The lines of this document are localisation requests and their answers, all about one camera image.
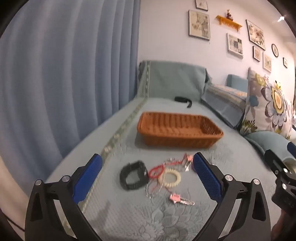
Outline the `pink star hair clip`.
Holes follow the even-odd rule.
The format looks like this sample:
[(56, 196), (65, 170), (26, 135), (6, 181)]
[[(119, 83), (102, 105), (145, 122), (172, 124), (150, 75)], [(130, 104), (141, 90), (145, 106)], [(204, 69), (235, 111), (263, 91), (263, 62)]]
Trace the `pink star hair clip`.
[(180, 203), (180, 204), (190, 205), (190, 206), (194, 206), (195, 205), (195, 202), (193, 202), (191, 200), (187, 200), (185, 198), (182, 198), (179, 194), (176, 194), (176, 193), (172, 193), (170, 195), (169, 199), (174, 204)]

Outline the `teal bolster cushion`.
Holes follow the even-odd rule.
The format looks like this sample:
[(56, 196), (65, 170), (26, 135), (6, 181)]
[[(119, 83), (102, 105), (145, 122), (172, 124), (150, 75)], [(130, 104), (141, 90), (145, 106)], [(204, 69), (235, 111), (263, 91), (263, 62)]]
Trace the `teal bolster cushion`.
[(288, 141), (285, 137), (269, 131), (249, 133), (244, 137), (264, 155), (267, 150), (272, 150), (283, 162), (289, 159), (295, 161), (293, 155), (287, 150)]

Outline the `floral throw pillow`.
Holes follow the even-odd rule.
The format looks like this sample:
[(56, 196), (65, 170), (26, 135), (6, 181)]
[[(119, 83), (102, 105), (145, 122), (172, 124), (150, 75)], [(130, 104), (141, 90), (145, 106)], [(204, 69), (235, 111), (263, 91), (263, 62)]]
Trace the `floral throw pillow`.
[(292, 132), (293, 106), (278, 85), (248, 69), (248, 91), (240, 134), (269, 131), (287, 140)]

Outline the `striped blue pillow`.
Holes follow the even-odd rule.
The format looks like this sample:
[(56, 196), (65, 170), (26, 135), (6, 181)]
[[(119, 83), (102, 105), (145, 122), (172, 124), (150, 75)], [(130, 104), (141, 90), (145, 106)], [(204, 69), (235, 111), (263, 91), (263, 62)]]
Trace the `striped blue pillow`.
[(247, 93), (212, 83), (205, 85), (201, 101), (229, 127), (237, 129), (243, 119)]

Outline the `teal sofa back cushion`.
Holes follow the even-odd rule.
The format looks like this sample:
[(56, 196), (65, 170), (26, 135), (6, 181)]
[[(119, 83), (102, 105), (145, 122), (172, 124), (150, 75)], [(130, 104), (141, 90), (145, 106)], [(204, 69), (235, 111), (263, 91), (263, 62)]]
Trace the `teal sofa back cushion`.
[(226, 79), (226, 86), (242, 92), (247, 92), (248, 80), (234, 74), (229, 74)]

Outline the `orange wicker basket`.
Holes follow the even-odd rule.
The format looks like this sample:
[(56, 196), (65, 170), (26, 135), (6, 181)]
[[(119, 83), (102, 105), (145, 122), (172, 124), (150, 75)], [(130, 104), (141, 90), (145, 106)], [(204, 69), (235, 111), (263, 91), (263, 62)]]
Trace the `orange wicker basket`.
[(151, 111), (141, 114), (137, 132), (148, 146), (188, 149), (207, 149), (224, 136), (206, 116)]

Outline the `tiny framed picture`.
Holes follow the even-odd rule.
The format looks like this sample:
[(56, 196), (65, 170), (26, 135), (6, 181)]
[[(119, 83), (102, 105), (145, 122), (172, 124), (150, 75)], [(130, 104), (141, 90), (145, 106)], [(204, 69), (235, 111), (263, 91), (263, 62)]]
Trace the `tiny framed picture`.
[(285, 68), (288, 68), (288, 62), (285, 59), (285, 57), (282, 58), (283, 59), (283, 65), (285, 66)]

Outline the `framed butterfly picture right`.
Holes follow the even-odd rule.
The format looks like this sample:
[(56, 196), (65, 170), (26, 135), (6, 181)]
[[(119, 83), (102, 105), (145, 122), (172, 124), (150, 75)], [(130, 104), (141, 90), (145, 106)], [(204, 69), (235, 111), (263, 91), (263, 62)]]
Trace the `framed butterfly picture right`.
[(266, 53), (263, 54), (263, 69), (269, 73), (272, 71), (272, 58)]

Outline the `small red framed picture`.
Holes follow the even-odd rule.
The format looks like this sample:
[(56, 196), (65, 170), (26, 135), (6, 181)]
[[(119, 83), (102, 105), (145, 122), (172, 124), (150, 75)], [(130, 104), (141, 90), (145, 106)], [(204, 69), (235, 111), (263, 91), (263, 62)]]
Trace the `small red framed picture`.
[(253, 51), (253, 59), (256, 60), (257, 62), (260, 62), (261, 61), (261, 51), (255, 46), (252, 47), (252, 51)]

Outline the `white framed collage picture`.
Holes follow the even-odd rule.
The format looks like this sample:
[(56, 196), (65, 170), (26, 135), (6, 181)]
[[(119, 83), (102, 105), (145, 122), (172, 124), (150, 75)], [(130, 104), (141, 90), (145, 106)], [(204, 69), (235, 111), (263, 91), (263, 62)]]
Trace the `white framed collage picture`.
[(227, 33), (227, 51), (239, 58), (243, 58), (242, 40)]

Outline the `blue curtain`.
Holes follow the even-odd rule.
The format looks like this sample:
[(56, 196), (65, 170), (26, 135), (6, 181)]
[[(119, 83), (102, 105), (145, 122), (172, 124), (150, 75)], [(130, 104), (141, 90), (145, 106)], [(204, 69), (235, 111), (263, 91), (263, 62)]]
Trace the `blue curtain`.
[(140, 1), (27, 1), (1, 36), (1, 157), (30, 194), (136, 92)]

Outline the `framed flower picture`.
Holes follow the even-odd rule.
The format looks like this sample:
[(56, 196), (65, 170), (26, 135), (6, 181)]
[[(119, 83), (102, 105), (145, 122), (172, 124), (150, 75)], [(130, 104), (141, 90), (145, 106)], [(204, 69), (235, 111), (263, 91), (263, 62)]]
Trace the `framed flower picture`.
[(246, 20), (246, 24), (250, 42), (266, 50), (263, 30), (249, 20)]

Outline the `teal blanket over headboard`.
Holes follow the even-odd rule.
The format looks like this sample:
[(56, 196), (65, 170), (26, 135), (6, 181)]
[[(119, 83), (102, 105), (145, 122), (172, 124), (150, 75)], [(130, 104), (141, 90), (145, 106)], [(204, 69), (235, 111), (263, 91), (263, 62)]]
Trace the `teal blanket over headboard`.
[(180, 62), (145, 60), (139, 65), (138, 97), (184, 97), (200, 101), (207, 82), (211, 82), (206, 68)]

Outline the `figurine on shelf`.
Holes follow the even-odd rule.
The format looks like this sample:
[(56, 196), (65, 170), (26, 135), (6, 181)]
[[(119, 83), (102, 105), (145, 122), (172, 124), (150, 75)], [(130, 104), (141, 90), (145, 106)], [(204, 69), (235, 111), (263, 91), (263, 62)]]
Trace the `figurine on shelf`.
[(229, 9), (227, 9), (226, 18), (229, 19), (229, 20), (231, 20), (231, 21), (233, 20), (233, 17), (230, 14), (230, 10)]

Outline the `large framed butterfly picture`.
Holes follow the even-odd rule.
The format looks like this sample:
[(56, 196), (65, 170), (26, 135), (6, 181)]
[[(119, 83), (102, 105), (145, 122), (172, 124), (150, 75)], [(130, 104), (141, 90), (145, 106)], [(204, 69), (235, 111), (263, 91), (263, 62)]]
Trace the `large framed butterfly picture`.
[(210, 19), (209, 15), (199, 11), (188, 10), (189, 36), (210, 40)]

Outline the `small top framed picture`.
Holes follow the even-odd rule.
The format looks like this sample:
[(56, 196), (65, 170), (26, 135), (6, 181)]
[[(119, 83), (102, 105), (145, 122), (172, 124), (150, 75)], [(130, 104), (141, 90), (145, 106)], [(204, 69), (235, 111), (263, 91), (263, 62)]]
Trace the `small top framed picture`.
[(206, 0), (195, 0), (196, 9), (208, 11), (208, 3)]

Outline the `orange wall shelf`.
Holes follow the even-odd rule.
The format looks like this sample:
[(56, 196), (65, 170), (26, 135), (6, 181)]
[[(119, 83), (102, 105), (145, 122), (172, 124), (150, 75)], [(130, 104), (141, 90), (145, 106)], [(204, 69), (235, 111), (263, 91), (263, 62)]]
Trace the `orange wall shelf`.
[(216, 19), (218, 20), (220, 25), (226, 25), (228, 27), (231, 27), (235, 29), (237, 32), (239, 32), (240, 28), (242, 28), (240, 24), (234, 22), (233, 20), (229, 20), (228, 18), (222, 17), (220, 15), (217, 15)]

